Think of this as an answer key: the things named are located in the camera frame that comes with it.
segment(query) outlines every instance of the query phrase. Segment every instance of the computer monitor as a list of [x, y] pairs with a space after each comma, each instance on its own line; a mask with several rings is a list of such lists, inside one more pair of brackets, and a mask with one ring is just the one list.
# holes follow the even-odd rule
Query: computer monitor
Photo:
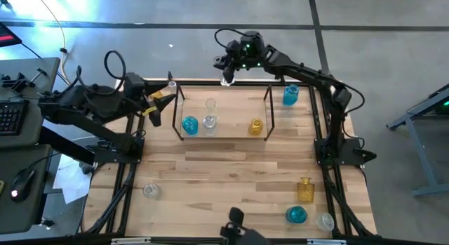
[[21, 44], [22, 40], [9, 30], [2, 22], [0, 22], [0, 48]]

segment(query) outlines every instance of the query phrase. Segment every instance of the floor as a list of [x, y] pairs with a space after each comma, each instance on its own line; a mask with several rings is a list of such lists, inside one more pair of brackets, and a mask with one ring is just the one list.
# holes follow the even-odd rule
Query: floor
[[[0, 8], [0, 20], [40, 56], [59, 56], [62, 36], [45, 6], [39, 0], [9, 1], [12, 7]], [[420, 161], [407, 130], [391, 132], [385, 124], [447, 84], [449, 0], [44, 1], [65, 21], [67, 74], [73, 79], [81, 65], [88, 83], [114, 84], [102, 66], [110, 49], [122, 53], [129, 72], [143, 77], [165, 77], [168, 70], [175, 77], [218, 77], [212, 59], [224, 51], [213, 32], [224, 27], [220, 24], [257, 29], [266, 43], [293, 60], [329, 69], [366, 97], [366, 105], [351, 116], [366, 149], [377, 153], [366, 165], [366, 175], [378, 233], [448, 243], [449, 194], [412, 196], [411, 189], [426, 185]], [[229, 32], [219, 36], [223, 42], [237, 38]], [[22, 46], [0, 48], [0, 60], [15, 58], [33, 54]], [[111, 59], [112, 69], [119, 70], [115, 62]], [[239, 77], [272, 78], [260, 71]], [[64, 84], [58, 80], [55, 87]], [[358, 102], [354, 97], [351, 103]], [[86, 135], [70, 126], [49, 126], [71, 139]], [[439, 126], [418, 125], [425, 145], [444, 142], [442, 130], [447, 127]], [[449, 164], [434, 165], [439, 179], [447, 181]], [[56, 221], [55, 227], [36, 226], [0, 240], [73, 234], [80, 213], [80, 201], [65, 205], [62, 195], [53, 194], [45, 216]]]

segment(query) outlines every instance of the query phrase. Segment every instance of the paper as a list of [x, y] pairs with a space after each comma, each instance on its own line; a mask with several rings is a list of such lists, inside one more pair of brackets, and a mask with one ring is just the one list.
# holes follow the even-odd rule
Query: paper
[[68, 204], [89, 193], [92, 173], [83, 174], [79, 162], [61, 154], [53, 189], [62, 189], [65, 203]]

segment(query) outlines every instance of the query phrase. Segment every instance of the wooden table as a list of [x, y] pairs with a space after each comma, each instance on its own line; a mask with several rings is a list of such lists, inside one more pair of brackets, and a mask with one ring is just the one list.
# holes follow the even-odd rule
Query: wooden table
[[[219, 88], [224, 87], [183, 86], [182, 90], [187, 99], [202, 92], [206, 100], [211, 91], [217, 92]], [[263, 98], [266, 87], [248, 90], [251, 95], [260, 92], [255, 97]], [[219, 237], [220, 227], [228, 221], [229, 210], [235, 206], [245, 213], [243, 225], [265, 237], [331, 237], [330, 232], [316, 226], [317, 215], [328, 208], [321, 169], [315, 161], [316, 135], [308, 88], [300, 89], [299, 101], [292, 107], [282, 105], [282, 95], [283, 88], [273, 87], [276, 127], [267, 142], [216, 138], [181, 141], [171, 126], [174, 102], [163, 111], [162, 126], [154, 128], [146, 120], [145, 152], [135, 177], [126, 235]], [[317, 99], [320, 121], [324, 122], [319, 95]], [[346, 130], [352, 134], [350, 119], [346, 123]], [[118, 132], [124, 132], [125, 126], [125, 119], [108, 125]], [[116, 164], [107, 164], [95, 174], [84, 212], [85, 227], [98, 219], [111, 200], [116, 170]], [[348, 205], [367, 229], [376, 233], [362, 172], [342, 166], [341, 173]], [[296, 186], [301, 177], [309, 177], [315, 184], [311, 204], [297, 201]], [[161, 187], [159, 200], [143, 195], [147, 183]], [[308, 219], [301, 225], [288, 224], [285, 212], [297, 205], [307, 210]], [[121, 207], [114, 230], [119, 224]], [[344, 232], [337, 202], [335, 212], [339, 229]]]

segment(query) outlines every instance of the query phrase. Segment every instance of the blue vase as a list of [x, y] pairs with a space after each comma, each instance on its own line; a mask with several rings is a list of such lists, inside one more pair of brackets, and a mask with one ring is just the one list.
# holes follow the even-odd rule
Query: blue vase
[[289, 223], [304, 223], [307, 219], [307, 212], [301, 206], [294, 206], [287, 210], [286, 218]]
[[182, 120], [183, 129], [190, 135], [198, 133], [198, 120], [195, 117], [188, 116]]
[[283, 100], [282, 103], [284, 105], [293, 105], [297, 101], [297, 95], [300, 92], [300, 87], [295, 84], [291, 84], [286, 86], [283, 90]]

